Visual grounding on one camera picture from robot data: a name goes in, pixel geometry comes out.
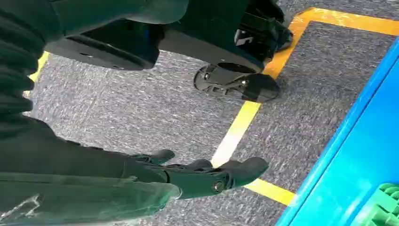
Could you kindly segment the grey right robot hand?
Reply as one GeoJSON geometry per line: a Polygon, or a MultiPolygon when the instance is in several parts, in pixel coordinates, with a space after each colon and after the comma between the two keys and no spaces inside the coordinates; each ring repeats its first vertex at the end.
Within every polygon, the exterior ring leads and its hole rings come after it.
{"type": "Polygon", "coordinates": [[[258,157],[213,168],[207,160],[166,165],[153,155],[106,151],[58,137],[32,110],[45,46],[122,18],[149,24],[181,19],[186,0],[3,0],[0,3],[0,223],[43,226],[129,222],[171,199],[217,195],[259,178],[258,157]]]}

